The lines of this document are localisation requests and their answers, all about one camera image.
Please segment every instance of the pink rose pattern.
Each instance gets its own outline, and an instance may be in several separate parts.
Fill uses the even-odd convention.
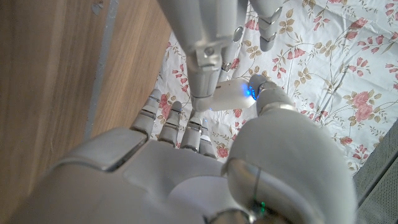
[[[398,1],[369,5],[374,7],[361,1],[287,1],[276,24],[274,47],[266,53],[260,50],[258,16],[249,6],[229,72],[229,78],[247,80],[261,74],[281,86],[299,112],[326,126],[353,172],[398,116]],[[179,100],[179,141],[192,108],[185,59],[172,35],[156,84],[163,95],[154,133],[160,132],[171,104]],[[219,160],[226,160],[239,130],[255,114],[255,108],[206,112]]]

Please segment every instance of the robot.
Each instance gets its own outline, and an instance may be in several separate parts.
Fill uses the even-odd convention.
[[[269,50],[282,3],[250,3]],[[129,129],[56,163],[9,223],[353,223],[354,187],[335,143],[265,77],[228,80],[248,0],[159,4],[187,55],[193,111],[180,149],[179,102],[158,141],[149,139],[161,96],[154,90]],[[218,162],[203,112],[253,104],[257,118]]]

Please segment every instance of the wooden surface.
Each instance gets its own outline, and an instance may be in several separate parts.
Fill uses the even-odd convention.
[[[92,136],[130,127],[154,87],[170,37],[156,1],[121,0],[118,16]]]
[[[0,223],[83,140],[109,0],[98,15],[95,3],[0,1]],[[95,133],[127,125],[143,104],[166,24],[154,0],[119,2]]]

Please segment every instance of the wooden panel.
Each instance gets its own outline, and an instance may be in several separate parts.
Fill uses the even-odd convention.
[[[92,136],[129,127],[152,91],[170,27],[156,0],[120,0]]]
[[[109,0],[93,3],[0,1],[0,223],[83,139]]]

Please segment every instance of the white fabric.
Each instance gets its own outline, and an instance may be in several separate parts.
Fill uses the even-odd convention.
[[[229,73],[247,79],[263,74],[282,86],[301,113],[329,131],[354,173],[397,119],[397,25],[398,0],[287,0],[275,45],[264,53],[257,15],[249,6]],[[192,108],[186,70],[172,34],[155,86],[163,95],[153,138],[176,100],[183,105],[178,141],[182,138]],[[226,160],[240,127],[255,115],[254,107],[206,112],[219,160]]]

